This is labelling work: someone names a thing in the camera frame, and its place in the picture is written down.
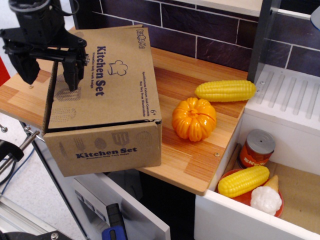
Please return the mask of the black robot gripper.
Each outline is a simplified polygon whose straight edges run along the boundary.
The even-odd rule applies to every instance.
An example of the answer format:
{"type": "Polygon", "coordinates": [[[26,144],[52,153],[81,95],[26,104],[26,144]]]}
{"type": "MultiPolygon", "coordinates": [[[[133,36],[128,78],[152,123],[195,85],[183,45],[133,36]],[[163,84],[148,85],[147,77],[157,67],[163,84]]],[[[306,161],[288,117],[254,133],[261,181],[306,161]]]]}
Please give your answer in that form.
{"type": "Polygon", "coordinates": [[[19,27],[1,29],[4,50],[22,80],[32,85],[40,67],[37,59],[58,61],[71,92],[78,89],[88,62],[87,42],[65,29],[69,15],[58,0],[10,0],[19,27]]]}

